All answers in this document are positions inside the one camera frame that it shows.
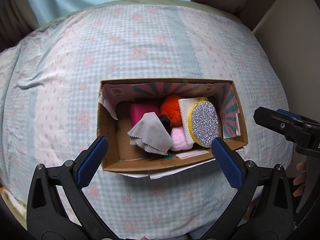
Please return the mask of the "person's right hand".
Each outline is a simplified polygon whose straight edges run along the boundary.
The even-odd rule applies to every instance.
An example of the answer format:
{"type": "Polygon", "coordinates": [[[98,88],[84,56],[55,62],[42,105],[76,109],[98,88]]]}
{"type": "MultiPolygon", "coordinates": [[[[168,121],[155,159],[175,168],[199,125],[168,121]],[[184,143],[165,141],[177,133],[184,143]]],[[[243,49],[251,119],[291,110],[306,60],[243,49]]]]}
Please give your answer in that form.
{"type": "Polygon", "coordinates": [[[305,189],[305,182],[306,182],[306,161],[298,163],[296,165],[296,170],[298,172],[303,172],[301,175],[299,175],[298,177],[296,177],[293,180],[293,185],[294,186],[299,186],[298,189],[296,189],[293,193],[294,197],[299,197],[303,194],[304,189],[305,189]]]}

